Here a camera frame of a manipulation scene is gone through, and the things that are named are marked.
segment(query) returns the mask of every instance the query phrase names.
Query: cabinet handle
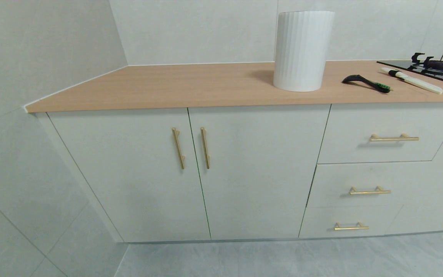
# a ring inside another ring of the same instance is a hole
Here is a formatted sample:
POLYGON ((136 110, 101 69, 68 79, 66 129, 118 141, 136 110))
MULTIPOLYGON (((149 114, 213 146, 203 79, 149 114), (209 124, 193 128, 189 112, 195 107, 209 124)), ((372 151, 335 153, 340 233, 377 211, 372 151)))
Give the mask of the cabinet handle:
POLYGON ((372 134, 369 138, 370 142, 413 142, 420 140, 419 137, 410 137, 405 133, 402 133, 399 137, 379 137, 376 134, 372 134))
POLYGON ((184 165, 184 159, 186 157, 182 155, 181 144, 179 143, 179 134, 181 131, 177 130, 176 128, 172 128, 172 133, 174 134, 175 146, 177 147, 177 153, 179 154, 179 160, 181 161, 181 168, 185 169, 186 166, 184 165))
POLYGON ((201 128, 201 137, 203 139, 204 159, 206 160, 206 169, 210 169, 210 156, 208 155, 208 146, 206 145, 206 129, 201 128))
POLYGON ((350 189, 350 195, 355 194, 386 194, 391 193, 390 190, 385 190, 381 186, 377 186, 375 190, 364 190, 364 191, 357 191, 355 187, 351 187, 350 189))
POLYGON ((368 230, 370 229, 369 226, 363 226, 361 222, 358 222, 356 224, 356 226, 353 227, 341 227, 341 225, 339 223, 336 222, 336 225, 334 225, 334 230, 335 231, 340 231, 340 230, 368 230))

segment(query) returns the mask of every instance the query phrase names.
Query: green brush head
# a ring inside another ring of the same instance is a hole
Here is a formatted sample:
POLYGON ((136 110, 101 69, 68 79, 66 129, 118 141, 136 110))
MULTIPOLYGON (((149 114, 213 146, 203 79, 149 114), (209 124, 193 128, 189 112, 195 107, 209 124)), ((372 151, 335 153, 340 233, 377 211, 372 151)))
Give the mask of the green brush head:
POLYGON ((387 86, 387 85, 385 85, 385 84, 381 84, 381 83, 375 83, 377 86, 380 86, 381 88, 385 88, 385 89, 387 89, 387 90, 389 90, 389 91, 392 91, 392 89, 391 89, 391 87, 390 86, 387 86))

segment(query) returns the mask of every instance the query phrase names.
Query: white vase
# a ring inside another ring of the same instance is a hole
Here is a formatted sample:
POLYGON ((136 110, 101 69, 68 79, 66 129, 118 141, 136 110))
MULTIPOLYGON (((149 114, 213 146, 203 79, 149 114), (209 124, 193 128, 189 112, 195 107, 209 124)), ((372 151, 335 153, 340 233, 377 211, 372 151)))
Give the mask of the white vase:
POLYGON ((298 92, 320 88, 333 22, 332 11, 278 15, 274 86, 298 92))

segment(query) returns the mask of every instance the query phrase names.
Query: tile floor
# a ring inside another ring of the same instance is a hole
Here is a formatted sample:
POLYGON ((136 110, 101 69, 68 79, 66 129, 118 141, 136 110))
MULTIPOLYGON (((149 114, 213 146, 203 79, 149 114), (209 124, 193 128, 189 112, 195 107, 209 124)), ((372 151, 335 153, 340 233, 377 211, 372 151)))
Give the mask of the tile floor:
POLYGON ((278 242, 131 244, 116 277, 443 277, 443 233, 278 242))

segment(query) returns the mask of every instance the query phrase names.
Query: black glass cooktop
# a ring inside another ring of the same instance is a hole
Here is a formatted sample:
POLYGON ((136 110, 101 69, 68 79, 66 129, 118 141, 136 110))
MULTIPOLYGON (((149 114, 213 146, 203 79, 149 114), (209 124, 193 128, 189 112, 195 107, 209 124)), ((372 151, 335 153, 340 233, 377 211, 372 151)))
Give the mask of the black glass cooktop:
POLYGON ((415 53, 411 61, 410 60, 390 60, 390 61, 378 61, 383 65, 390 65, 395 68, 400 68, 410 72, 415 72, 426 77, 435 78, 443 81, 443 61, 432 60, 433 57, 427 57, 425 60, 420 61, 418 56, 423 53, 415 53))

